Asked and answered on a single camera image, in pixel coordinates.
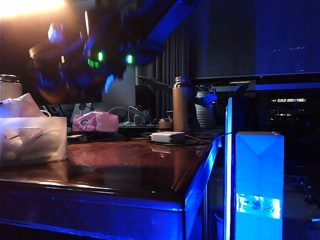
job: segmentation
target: cup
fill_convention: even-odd
[[[15,75],[0,75],[0,101],[18,98],[22,95],[22,85]]]

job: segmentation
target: white power adapter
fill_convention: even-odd
[[[151,141],[161,143],[176,143],[185,140],[185,133],[182,131],[162,131],[151,134]]]

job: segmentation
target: thermos bottle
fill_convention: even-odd
[[[193,116],[195,110],[195,88],[188,77],[178,76],[172,89],[173,130],[193,134]]]

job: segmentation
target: small jar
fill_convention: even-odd
[[[22,85],[15,75],[0,75],[0,101],[22,95]]]
[[[162,118],[158,121],[158,131],[173,131],[174,130],[174,121],[171,118]]]

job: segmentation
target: desk clutter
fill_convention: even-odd
[[[29,93],[0,102],[0,167],[67,158],[67,120],[46,117]]]

